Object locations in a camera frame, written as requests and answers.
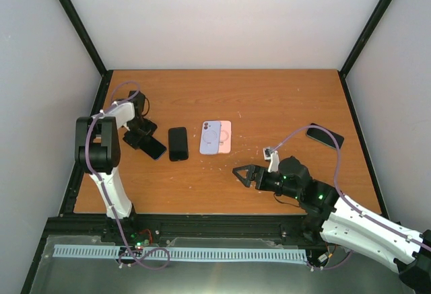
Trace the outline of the blue-edged phone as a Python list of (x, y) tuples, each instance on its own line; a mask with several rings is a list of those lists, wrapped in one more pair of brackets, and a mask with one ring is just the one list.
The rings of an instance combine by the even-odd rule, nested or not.
[(144, 136), (139, 142), (139, 148), (153, 160), (160, 159), (167, 148), (152, 136)]

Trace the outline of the black phone case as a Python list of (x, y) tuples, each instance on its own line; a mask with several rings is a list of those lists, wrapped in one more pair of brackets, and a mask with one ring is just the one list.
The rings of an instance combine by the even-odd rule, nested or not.
[(185, 127), (174, 127), (168, 130), (168, 152), (170, 161), (184, 161), (189, 158)]

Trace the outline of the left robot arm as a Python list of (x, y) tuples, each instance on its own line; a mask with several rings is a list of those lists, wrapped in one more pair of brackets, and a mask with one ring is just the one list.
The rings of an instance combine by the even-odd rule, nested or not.
[(145, 118), (146, 97), (130, 91), (129, 97), (112, 102), (106, 110), (93, 116), (79, 117), (75, 124), (75, 162), (95, 182), (106, 206), (106, 215), (122, 219), (116, 233), (126, 242), (139, 237), (140, 225), (128, 218), (133, 204), (126, 195), (119, 174), (121, 146), (119, 129), (125, 128), (124, 142), (152, 159), (166, 151), (153, 134), (157, 125)]

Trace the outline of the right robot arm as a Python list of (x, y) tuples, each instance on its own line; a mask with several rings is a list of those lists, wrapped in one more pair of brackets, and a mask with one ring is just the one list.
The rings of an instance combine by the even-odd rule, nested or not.
[(430, 231), (419, 232), (390, 221), (315, 180), (291, 156), (276, 170), (257, 165), (233, 168), (246, 187), (297, 200), (306, 213), (302, 234), (310, 242), (342, 246), (386, 266), (418, 293), (430, 292)]

